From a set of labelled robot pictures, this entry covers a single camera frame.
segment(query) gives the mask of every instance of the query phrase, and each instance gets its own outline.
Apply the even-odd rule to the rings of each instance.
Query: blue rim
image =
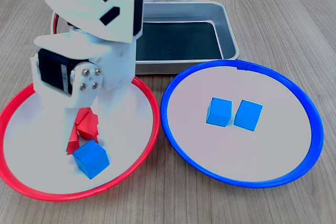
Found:
[[[202,69],[206,68],[212,68],[212,67],[220,67],[220,66],[227,66],[227,67],[236,67],[239,70],[248,70],[252,72],[262,73],[265,74],[279,82],[281,82],[283,85],[285,85],[301,102],[302,106],[306,110],[306,113],[309,118],[310,127],[311,127],[311,144],[310,148],[308,150],[308,153],[304,160],[301,162],[301,164],[296,167],[293,171],[290,173],[276,178],[272,180],[267,180],[263,182],[245,182],[245,181],[239,181],[234,179],[225,178],[222,176],[219,176],[205,168],[203,168],[201,165],[193,161],[177,144],[168,124],[168,118],[167,118],[167,108],[169,99],[174,92],[177,85],[185,79],[187,76],[200,71]],[[285,76],[269,69],[263,66],[260,66],[255,63],[250,63],[242,60],[214,60],[209,61],[205,63],[201,63],[199,65],[195,65],[193,67],[188,68],[187,70],[180,73],[167,87],[163,98],[161,102],[161,120],[163,125],[163,130],[172,144],[172,146],[175,148],[175,150],[192,166],[194,166],[196,169],[198,169],[200,172],[206,174],[207,176],[214,178],[216,180],[219,180],[221,182],[234,185],[234,186],[240,186],[240,187],[248,187],[248,188],[267,188],[267,187],[275,187],[275,186],[281,186],[287,183],[290,183],[301,176],[303,176],[305,173],[307,173],[317,162],[319,159],[322,147],[323,147],[323,141],[324,141],[324,133],[323,133],[323,124],[321,117],[319,115],[319,112],[317,111],[316,107],[314,106],[313,102],[310,100],[310,98],[292,81],[290,81]]]

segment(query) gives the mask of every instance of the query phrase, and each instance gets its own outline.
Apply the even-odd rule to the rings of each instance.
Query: red wire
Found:
[[[55,14],[55,18],[54,18],[54,34],[57,33],[57,23],[58,23],[58,14]]]

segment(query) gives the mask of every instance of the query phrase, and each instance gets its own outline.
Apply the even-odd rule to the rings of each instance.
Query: red block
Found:
[[[88,113],[76,128],[85,140],[95,140],[98,143],[98,116],[96,114]]]
[[[75,120],[75,125],[79,125],[81,121],[88,115],[88,114],[93,114],[91,108],[82,108],[79,109],[76,120]]]
[[[74,126],[72,128],[70,140],[69,140],[68,147],[67,147],[68,155],[72,154],[78,148],[79,148],[78,133],[77,133],[76,127]]]

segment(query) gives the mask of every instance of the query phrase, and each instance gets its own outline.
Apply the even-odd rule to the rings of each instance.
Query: red rim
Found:
[[[7,125],[14,114],[14,112],[19,108],[19,106],[32,94],[35,93],[33,84],[27,86],[24,90],[22,90],[19,94],[14,97],[11,102],[6,106],[4,111],[0,115],[0,177],[2,180],[9,185],[12,189],[16,190],[17,192],[28,196],[30,198],[39,199],[39,200],[46,200],[46,201],[69,201],[69,200],[76,200],[76,199],[84,199],[90,196],[97,195],[104,191],[107,191],[111,187],[117,185],[118,183],[122,182],[124,179],[128,178],[139,166],[146,160],[150,152],[152,151],[156,139],[159,134],[160,128],[160,112],[159,112],[159,105],[155,99],[153,92],[149,89],[149,87],[142,82],[139,78],[135,77],[132,81],[132,84],[137,86],[148,98],[150,105],[153,110],[153,130],[150,137],[150,140],[141,154],[141,156],[136,160],[136,162],[128,168],[123,174],[119,177],[103,184],[99,187],[90,189],[88,191],[83,191],[80,193],[75,194],[49,194],[44,193],[41,191],[34,190],[23,183],[21,183],[9,170],[6,159],[4,156],[4,137]]]

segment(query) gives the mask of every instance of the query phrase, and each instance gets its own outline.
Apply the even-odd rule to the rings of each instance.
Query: wood grain surface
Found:
[[[237,188],[197,172],[161,129],[146,162],[124,182],[95,197],[38,201],[1,180],[1,224],[336,223],[336,0],[213,1],[227,9],[240,59],[284,74],[317,106],[325,144],[315,167],[278,188]],[[0,0],[1,110],[31,83],[33,40],[49,33],[50,17],[43,0]],[[60,29],[66,29],[64,22]],[[141,79],[160,102],[173,77]]]

